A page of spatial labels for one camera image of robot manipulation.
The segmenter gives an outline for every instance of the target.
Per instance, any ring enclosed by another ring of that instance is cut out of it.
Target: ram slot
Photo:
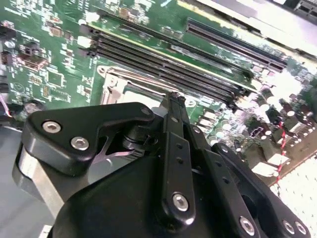
[[[132,23],[132,22],[130,22],[128,20],[122,19],[122,18],[120,18],[120,17],[118,17],[118,16],[116,16],[116,15],[114,15],[112,13],[106,12],[106,11],[101,10],[101,9],[98,9],[97,13],[104,19],[115,20],[116,22],[119,22],[119,23],[121,23],[121,24],[123,24],[125,26],[128,26],[131,29],[135,29],[136,31],[139,31],[139,32],[144,32],[144,33],[146,33],[148,35],[151,35],[151,36],[153,36],[153,37],[155,37],[157,39],[160,39],[160,40],[163,40],[165,42],[168,42],[171,45],[179,46],[179,47],[184,48],[184,49],[186,49],[186,50],[188,50],[188,51],[190,51],[190,52],[192,52],[194,54],[198,54],[200,56],[203,56],[203,57],[205,57],[205,58],[207,58],[207,59],[209,59],[211,61],[214,61],[214,62],[222,65],[223,67],[228,67],[228,68],[232,69],[235,72],[243,74],[249,80],[251,80],[253,78],[253,76],[254,76],[253,73],[250,70],[247,70],[247,69],[245,69],[245,68],[243,68],[243,67],[241,67],[241,66],[239,66],[239,65],[237,65],[235,63],[231,63],[231,62],[225,61],[225,60],[223,60],[221,58],[218,58],[218,57],[216,57],[216,56],[214,56],[212,54],[209,54],[209,53],[207,53],[205,51],[202,51],[202,50],[200,50],[198,48],[195,48],[193,46],[185,44],[185,43],[183,43],[181,41],[178,41],[178,40],[176,40],[176,39],[174,39],[172,37],[166,36],[166,35],[164,35],[164,34],[162,34],[160,32],[156,32],[156,31],[154,31],[154,30],[152,30],[150,28],[147,28],[147,27],[144,27],[142,25],[138,25],[138,24]],[[82,33],[86,33],[86,34],[92,33],[92,32],[90,32],[89,27],[86,26],[86,25],[81,25],[81,32]]]
[[[282,72],[287,63],[249,43],[229,36],[210,26],[188,19],[186,32],[200,37],[218,47],[239,54],[274,71]]]

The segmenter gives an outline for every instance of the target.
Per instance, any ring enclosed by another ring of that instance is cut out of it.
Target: hole in bracket
[[[229,181],[227,178],[225,178],[225,177],[223,177],[222,180],[223,180],[226,184],[229,184],[229,183],[230,183],[230,181]]]
[[[181,164],[181,165],[184,163],[184,161],[183,161],[182,158],[180,158],[180,157],[177,157],[176,160],[177,160],[177,162],[178,162],[179,164]]]

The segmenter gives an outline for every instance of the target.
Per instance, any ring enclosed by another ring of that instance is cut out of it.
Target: electrolytic capacitor
[[[263,90],[262,95],[268,104],[274,104],[277,101],[269,89]]]
[[[218,127],[214,131],[215,131],[216,137],[218,137],[218,138],[224,137],[224,132],[223,132],[222,128]]]
[[[261,140],[265,140],[265,139],[267,138],[267,136],[264,134],[263,131],[261,131],[261,132],[259,133],[259,138],[260,138]]]
[[[261,123],[261,127],[263,128],[263,132],[265,135],[271,135],[272,131],[270,130],[270,128],[268,127],[268,125],[265,122]]]
[[[295,112],[293,111],[293,108],[289,103],[287,102],[282,103],[282,107],[288,117],[292,117],[293,115],[295,115]]]
[[[313,115],[313,112],[310,110],[310,108],[305,105],[305,104],[302,104],[300,107],[299,107],[299,110],[300,110],[300,114],[303,115],[304,118],[306,117],[310,117]]]
[[[230,130],[231,129],[231,125],[229,124],[229,121],[226,120],[226,119],[221,121],[221,127],[224,130]]]
[[[266,115],[269,119],[269,121],[274,124],[274,125],[278,125],[282,120],[282,116],[281,114],[274,108],[270,108],[267,112]]]
[[[214,135],[208,137],[208,140],[209,140],[209,145],[210,145],[210,146],[213,146],[213,145],[215,145],[216,143],[218,143],[218,139],[217,139],[217,137],[214,136]]]
[[[269,104],[264,99],[258,99],[257,103],[262,112],[266,112],[269,109]]]
[[[236,148],[236,152],[240,152],[240,151],[241,151],[240,141],[234,140],[234,141],[233,141],[233,144],[234,144],[234,148]]]

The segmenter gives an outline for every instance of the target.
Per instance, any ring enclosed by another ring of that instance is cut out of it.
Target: black plastic part
[[[84,115],[91,115],[91,117],[87,120]],[[84,174],[94,159],[97,153],[99,131],[102,127],[115,125],[115,130],[120,131],[131,123],[147,123],[153,119],[152,111],[141,103],[35,112],[25,122],[22,143],[33,157],[63,174],[76,176]],[[45,132],[42,124],[46,121],[59,123],[61,131]],[[76,136],[82,136],[88,140],[87,150],[76,150],[71,146],[70,141]]]
[[[98,32],[96,34],[98,35],[98,46],[92,49],[81,49],[81,55],[105,57],[133,70],[217,99],[226,103],[233,110],[236,108],[235,97],[247,96],[250,93],[249,90],[225,82],[215,75],[179,62],[171,62],[160,55],[107,33]]]
[[[258,62],[277,72],[282,72],[287,66],[287,63],[280,58],[191,18],[188,19],[186,32],[203,38],[216,46],[251,59],[254,62]]]
[[[237,184],[239,192],[242,197],[244,197],[244,201],[252,213],[258,228],[261,227],[261,237],[311,237],[308,232],[306,235],[299,232],[295,225],[296,221],[300,222],[306,231],[308,231],[308,228],[270,191],[269,187],[262,182],[232,150],[222,143],[215,144],[212,150],[224,159],[226,166],[240,179],[240,182]],[[285,229],[283,224],[284,220],[289,222],[294,228],[294,235],[290,235]]]
[[[0,25],[0,40],[7,41],[16,37],[16,31]]]
[[[150,36],[156,37],[158,39],[161,39],[161,40],[163,40],[165,42],[168,42],[171,45],[182,47],[182,48],[184,48],[184,49],[186,49],[186,50],[188,50],[188,51],[190,51],[192,53],[195,53],[195,54],[198,54],[200,56],[203,56],[203,57],[205,57],[205,58],[207,58],[209,60],[212,60],[212,61],[214,61],[216,63],[219,63],[219,64],[221,64],[221,65],[223,65],[225,67],[229,67],[229,68],[231,68],[232,70],[234,70],[236,72],[240,72],[240,73],[244,74],[250,80],[254,77],[254,74],[250,70],[247,70],[247,69],[245,69],[245,68],[243,68],[243,67],[241,67],[241,66],[239,66],[239,65],[237,65],[235,63],[227,62],[227,61],[225,61],[225,60],[223,60],[221,58],[215,57],[212,54],[209,54],[209,53],[207,53],[205,51],[202,51],[202,50],[200,50],[198,48],[195,48],[195,47],[192,47],[190,45],[187,45],[187,44],[185,44],[185,43],[183,43],[181,41],[178,41],[178,40],[176,40],[176,39],[174,39],[172,37],[169,37],[167,35],[161,34],[161,33],[157,32],[157,31],[154,31],[154,30],[152,30],[150,28],[147,28],[147,27],[144,27],[142,25],[138,25],[138,24],[132,23],[132,22],[130,22],[128,20],[120,18],[120,17],[118,17],[118,16],[116,16],[114,14],[111,14],[111,13],[109,13],[107,11],[104,11],[104,10],[101,10],[101,9],[98,9],[97,13],[101,17],[113,19],[116,22],[120,22],[124,26],[130,27],[131,29],[134,29],[134,30],[136,30],[138,32],[143,32],[143,33],[145,33],[147,35],[150,35]],[[84,33],[84,34],[89,34],[90,35],[91,32],[92,32],[92,29],[87,27],[87,25],[81,25],[80,26],[80,31],[82,33]]]

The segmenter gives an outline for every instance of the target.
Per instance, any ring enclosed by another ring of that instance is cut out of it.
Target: black connector
[[[0,41],[7,41],[16,37],[16,31],[5,26],[0,26]]]
[[[130,22],[126,19],[123,19],[123,18],[120,18],[112,13],[109,13],[109,12],[106,12],[104,10],[101,10],[101,9],[98,9],[97,10],[97,13],[98,15],[100,15],[102,18],[105,18],[105,19],[112,19],[112,20],[115,20],[116,22],[119,22],[121,23],[123,26],[125,27],[129,27],[130,29],[134,29],[135,31],[137,32],[143,32],[145,33],[147,36],[153,36],[157,39],[160,39],[160,40],[163,40],[165,42],[168,42],[169,44],[171,45],[174,45],[174,46],[179,46],[183,49],[186,49],[190,52],[192,52],[193,54],[198,54],[202,57],[205,57],[207,58],[208,60],[212,60],[218,64],[221,64],[222,66],[224,67],[228,67],[230,68],[232,71],[235,71],[235,72],[238,72],[238,73],[241,73],[243,74],[245,77],[247,77],[249,80],[251,80],[253,77],[254,77],[254,74],[250,71],[250,70],[247,70],[235,63],[231,63],[231,62],[227,62],[221,58],[218,58],[212,54],[209,54],[208,52],[205,52],[205,51],[202,51],[198,48],[195,48],[193,46],[190,46],[188,44],[185,44],[179,40],[176,40],[170,36],[167,36],[167,35],[164,35],[160,32],[156,32],[150,28],[147,28],[147,27],[144,27],[142,25],[138,25],[138,24],[135,24],[133,22]],[[86,26],[86,25],[81,25],[80,26],[80,32],[83,33],[83,34],[87,34],[87,35],[91,35],[91,34],[94,34],[96,33],[96,31],[98,30],[95,30],[95,29],[91,29],[90,27]]]
[[[287,67],[287,63],[279,57],[271,55],[249,43],[229,36],[191,18],[188,19],[186,32],[200,37],[216,46],[262,64],[274,71],[282,72],[282,70]]]
[[[236,97],[249,95],[249,90],[224,81],[216,75],[207,74],[190,65],[172,61],[152,51],[129,43],[108,33],[95,31],[95,44],[90,49],[80,49],[82,56],[99,55],[115,63],[136,70],[142,74],[151,75],[158,80],[179,86],[193,93],[206,95],[227,104],[235,110]]]

